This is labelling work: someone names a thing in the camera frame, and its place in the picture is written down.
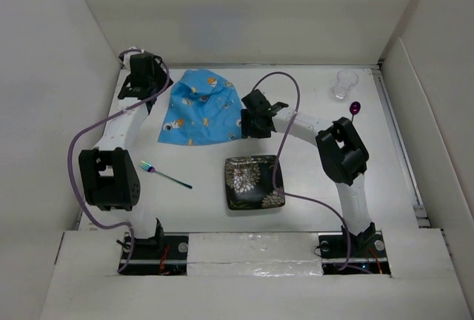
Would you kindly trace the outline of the blue patterned cloth napkin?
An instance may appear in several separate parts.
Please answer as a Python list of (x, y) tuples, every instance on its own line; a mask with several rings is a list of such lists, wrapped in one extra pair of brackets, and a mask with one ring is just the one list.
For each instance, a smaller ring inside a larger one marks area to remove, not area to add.
[(232, 82), (210, 70), (186, 70), (171, 89), (158, 142), (204, 146), (238, 140), (241, 109)]

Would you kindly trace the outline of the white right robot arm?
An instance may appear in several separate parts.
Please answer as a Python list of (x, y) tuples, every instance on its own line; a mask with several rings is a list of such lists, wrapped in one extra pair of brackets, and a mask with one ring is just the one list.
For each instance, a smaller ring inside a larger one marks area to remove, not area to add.
[(344, 251), (360, 256), (375, 235), (375, 224), (369, 214), (365, 173), (369, 153), (350, 119), (318, 119), (277, 102), (271, 104), (260, 90), (247, 94), (242, 102), (241, 129), (244, 138), (264, 139), (272, 133), (291, 135), (308, 142), (318, 150), (321, 166), (336, 185), (346, 235)]

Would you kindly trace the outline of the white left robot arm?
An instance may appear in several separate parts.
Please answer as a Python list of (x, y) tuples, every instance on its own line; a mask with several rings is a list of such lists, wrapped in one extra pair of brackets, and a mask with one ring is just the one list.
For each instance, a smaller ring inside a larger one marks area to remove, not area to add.
[(94, 147), (79, 153), (79, 169), (88, 205), (109, 213), (116, 224), (133, 226), (134, 241), (149, 258), (165, 248), (159, 220), (138, 205), (141, 185), (129, 149), (150, 115), (158, 93), (173, 84), (162, 58), (131, 47), (119, 55), (128, 72), (117, 95), (114, 117)]

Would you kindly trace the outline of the black floral square plate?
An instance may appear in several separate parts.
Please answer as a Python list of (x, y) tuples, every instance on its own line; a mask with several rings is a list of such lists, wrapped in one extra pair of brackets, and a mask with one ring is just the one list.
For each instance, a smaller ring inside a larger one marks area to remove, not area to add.
[(286, 204), (276, 155), (228, 158), (224, 163), (224, 181), (230, 210), (266, 210)]

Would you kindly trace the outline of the iridescent metal fork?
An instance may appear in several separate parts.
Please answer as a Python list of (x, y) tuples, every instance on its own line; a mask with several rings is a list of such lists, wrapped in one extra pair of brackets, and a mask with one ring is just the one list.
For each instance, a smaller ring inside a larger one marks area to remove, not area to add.
[(173, 181), (173, 182), (175, 182), (176, 184), (179, 184), (179, 185), (181, 185), (182, 187), (185, 187), (185, 188), (187, 188), (187, 189), (189, 189), (189, 190), (192, 190), (192, 189), (193, 189), (193, 187), (192, 187), (190, 184), (187, 184), (187, 183), (184, 183), (184, 182), (182, 182), (182, 181), (179, 181), (178, 179), (175, 179), (175, 178), (173, 178), (173, 177), (171, 177), (171, 176), (169, 176), (169, 175), (167, 175), (167, 174), (165, 174), (165, 173), (163, 173), (163, 172), (158, 171), (156, 168), (154, 168), (154, 166), (152, 166), (151, 164), (149, 164), (149, 163), (147, 163), (147, 162), (145, 162), (145, 161), (141, 161), (139, 167), (140, 167), (142, 170), (144, 170), (144, 171), (146, 171), (146, 172), (148, 172), (148, 173), (154, 173), (154, 174), (156, 174), (156, 175), (158, 175), (158, 176), (161, 176), (161, 177), (166, 178), (166, 179), (168, 179), (168, 180), (170, 180), (170, 181)]

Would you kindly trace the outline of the purple metal spoon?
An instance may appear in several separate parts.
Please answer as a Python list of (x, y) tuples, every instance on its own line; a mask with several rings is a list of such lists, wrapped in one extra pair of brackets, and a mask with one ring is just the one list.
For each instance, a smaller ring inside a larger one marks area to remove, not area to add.
[(350, 114), (351, 114), (351, 121), (354, 121), (354, 118), (357, 114), (359, 114), (361, 110), (361, 103), (359, 101), (354, 101), (350, 105)]

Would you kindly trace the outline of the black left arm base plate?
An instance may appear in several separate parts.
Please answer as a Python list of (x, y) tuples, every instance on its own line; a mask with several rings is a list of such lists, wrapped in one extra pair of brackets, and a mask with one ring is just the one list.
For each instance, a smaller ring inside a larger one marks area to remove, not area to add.
[(131, 260), (126, 264), (130, 250), (130, 237), (117, 241), (121, 246), (118, 273), (122, 276), (185, 276), (189, 235), (186, 233), (165, 233), (157, 244), (152, 239), (136, 239)]

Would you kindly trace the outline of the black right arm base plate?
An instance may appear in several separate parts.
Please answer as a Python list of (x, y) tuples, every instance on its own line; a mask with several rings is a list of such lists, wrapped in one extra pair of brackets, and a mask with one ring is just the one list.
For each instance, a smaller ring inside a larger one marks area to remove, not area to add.
[(345, 241), (341, 233), (318, 235), (318, 245), (313, 252), (321, 259), (324, 275), (391, 274), (387, 250), (380, 233), (376, 233), (361, 248), (352, 246), (349, 258)]

